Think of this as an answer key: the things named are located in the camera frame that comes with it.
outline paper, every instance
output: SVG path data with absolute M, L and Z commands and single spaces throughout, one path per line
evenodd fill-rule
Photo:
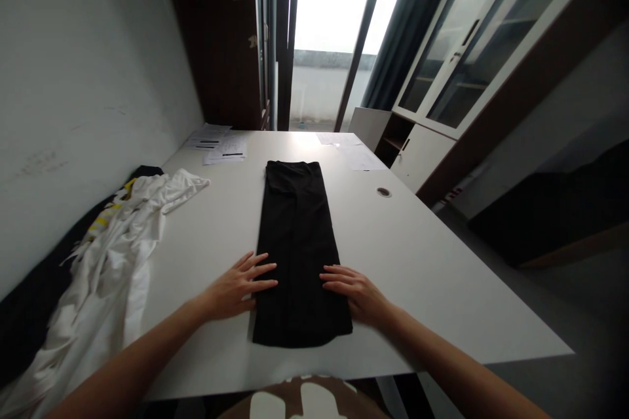
M 316 133 L 321 144 L 361 145 L 354 133 Z
M 380 159 L 365 145 L 340 145 L 336 147 L 352 170 L 387 170 Z
M 230 132 L 225 135 L 220 145 L 210 149 L 203 158 L 203 165 L 218 162 L 242 162 L 247 157 L 247 134 Z
M 221 144 L 231 126 L 205 123 L 200 130 L 193 132 L 183 145 L 191 149 L 213 149 Z
M 206 155 L 203 158 L 203 165 L 214 165 L 214 164 L 222 164 L 224 162 L 244 162 L 244 157 L 231 157 L 231 158 L 224 158 L 224 159 L 208 159 L 208 156 Z

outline right hand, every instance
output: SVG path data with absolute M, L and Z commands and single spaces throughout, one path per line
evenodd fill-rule
M 323 288 L 345 295 L 349 310 L 356 321 L 376 329 L 386 329 L 399 309 L 376 288 L 365 275 L 341 265 L 325 265 L 328 273 L 319 275 L 326 283 Z
M 246 253 L 236 265 L 192 300 L 203 322 L 231 318 L 250 311 L 256 307 L 256 300 L 255 298 L 243 300 L 243 297 L 277 286 L 277 280 L 255 280 L 273 270 L 277 264 L 267 263 L 258 266 L 257 264 L 269 254 L 264 253 L 255 257 L 253 254 L 253 251 Z

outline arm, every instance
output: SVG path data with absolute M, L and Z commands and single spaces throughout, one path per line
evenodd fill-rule
M 389 302 L 364 275 L 340 265 L 325 270 L 323 287 L 347 296 L 354 319 L 409 351 L 465 417 L 548 418 L 512 386 Z
M 275 280 L 252 281 L 276 266 L 256 266 L 268 254 L 252 255 L 246 254 L 203 293 L 107 362 L 48 417 L 111 418 L 133 412 L 157 375 L 201 325 L 253 309 L 256 301 L 242 298 L 277 284 Z

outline white table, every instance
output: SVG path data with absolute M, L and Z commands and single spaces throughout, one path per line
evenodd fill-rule
M 303 160 L 321 165 L 341 263 L 392 302 L 481 363 L 572 353 L 389 170 L 354 172 L 337 149 L 307 132 L 251 132 L 241 163 L 202 166 L 203 154 L 182 149 L 163 166 L 212 184 L 166 218 L 150 260 L 144 331 L 255 250 L 267 161 Z M 378 187 L 392 196 L 379 196 Z M 351 379 L 413 370 L 379 333 L 357 323 L 353 334 L 317 348 L 265 347 L 251 334 L 249 314 L 205 325 L 147 398 L 254 390 L 303 374 Z

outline gray floor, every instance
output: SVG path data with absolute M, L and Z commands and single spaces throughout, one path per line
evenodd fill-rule
M 574 351 L 575 355 L 489 368 L 555 418 L 602 417 L 622 368 L 628 313 L 629 253 L 518 270 L 471 233 L 449 209 L 439 218 Z M 437 418 L 462 417 L 426 373 L 419 375 Z
M 291 120 L 288 123 L 289 131 L 310 131 L 310 132 L 333 132 L 334 121 L 294 121 Z M 349 129 L 349 121 L 343 121 L 341 123 L 341 132 L 347 132 Z

